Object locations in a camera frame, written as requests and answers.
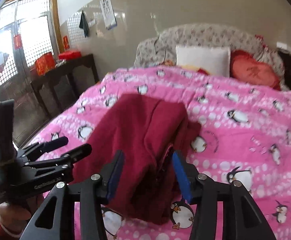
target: maroon jacket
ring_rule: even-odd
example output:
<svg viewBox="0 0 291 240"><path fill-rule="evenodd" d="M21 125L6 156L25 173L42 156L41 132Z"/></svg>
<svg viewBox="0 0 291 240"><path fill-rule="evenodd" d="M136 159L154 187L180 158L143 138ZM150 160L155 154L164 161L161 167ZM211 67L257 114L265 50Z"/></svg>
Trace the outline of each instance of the maroon jacket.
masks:
<svg viewBox="0 0 291 240"><path fill-rule="evenodd" d="M92 154L75 165L74 183L99 172L122 150L125 164L108 207L123 216L163 224L172 199L180 193L171 163L173 149L186 155L200 128L189 122L183 103L122 95L87 140Z"/></svg>

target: pink bedspread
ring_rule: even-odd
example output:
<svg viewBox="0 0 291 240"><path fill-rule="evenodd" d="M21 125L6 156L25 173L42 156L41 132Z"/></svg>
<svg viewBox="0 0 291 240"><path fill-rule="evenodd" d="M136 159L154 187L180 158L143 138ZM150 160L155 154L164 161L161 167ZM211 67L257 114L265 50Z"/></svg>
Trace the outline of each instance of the pink bedspread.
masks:
<svg viewBox="0 0 291 240"><path fill-rule="evenodd" d="M58 136L69 138L67 146L42 159L55 158L84 143L122 93L183 102L189 119L202 124L187 161L215 181L240 180L276 238L291 239L291 92L173 67L119 69L90 87L33 139L41 142ZM181 196L171 204L171 221L162 226L129 218L121 221L118 214L104 209L108 239L188 240L192 228L189 218L196 207L180 200ZM76 239L80 239L78 211L79 204ZM218 215L216 239L221 239L221 206Z"/></svg>

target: penguin beak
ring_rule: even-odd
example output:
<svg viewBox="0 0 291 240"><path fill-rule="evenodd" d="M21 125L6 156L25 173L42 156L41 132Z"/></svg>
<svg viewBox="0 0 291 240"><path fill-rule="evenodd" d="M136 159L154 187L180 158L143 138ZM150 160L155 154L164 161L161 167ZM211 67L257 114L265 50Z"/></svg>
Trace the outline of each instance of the penguin beak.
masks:
<svg viewBox="0 0 291 240"><path fill-rule="evenodd" d="M175 206L173 211L175 211L176 213L178 213L178 210L181 211L181 208L179 208L179 206Z"/></svg>

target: metal screw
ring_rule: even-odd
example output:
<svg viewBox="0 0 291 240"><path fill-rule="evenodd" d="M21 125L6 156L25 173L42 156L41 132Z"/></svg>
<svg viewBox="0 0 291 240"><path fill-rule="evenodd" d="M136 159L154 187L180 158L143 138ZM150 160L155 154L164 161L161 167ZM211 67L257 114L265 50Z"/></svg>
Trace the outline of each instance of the metal screw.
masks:
<svg viewBox="0 0 291 240"><path fill-rule="evenodd" d="M233 182L233 185L236 186L236 187L241 187L241 186L242 186L242 183L241 183L241 181L239 181L239 180L235 180L235 181Z"/></svg>
<svg viewBox="0 0 291 240"><path fill-rule="evenodd" d="M57 187L57 188L63 188L64 185L65 185L65 183L64 183L63 181L60 181L60 182L58 182L58 183L56 184L56 187Z"/></svg>
<svg viewBox="0 0 291 240"><path fill-rule="evenodd" d="M98 180L98 179L100 179L100 175L99 174L93 174L92 176L91 176L91 179L92 180Z"/></svg>
<svg viewBox="0 0 291 240"><path fill-rule="evenodd" d="M207 175L203 174L203 173L200 173L198 175L198 179L202 179L202 180L206 180L207 179Z"/></svg>

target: beige tiled wall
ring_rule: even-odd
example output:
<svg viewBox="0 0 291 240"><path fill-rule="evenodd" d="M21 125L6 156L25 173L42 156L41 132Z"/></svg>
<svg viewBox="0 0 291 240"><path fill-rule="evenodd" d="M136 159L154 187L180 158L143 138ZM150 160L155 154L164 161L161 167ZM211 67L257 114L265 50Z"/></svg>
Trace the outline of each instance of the beige tiled wall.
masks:
<svg viewBox="0 0 291 240"><path fill-rule="evenodd" d="M162 30L186 23L220 23L236 26L251 34L261 34L275 47L277 41L291 45L291 6L286 0L111 0L118 26L106 30L99 0L82 9L87 20L96 18L85 38L79 29L80 12L61 25L70 46L82 54L93 53L100 78L135 60L138 43ZM80 90L94 84L89 70L77 69Z"/></svg>

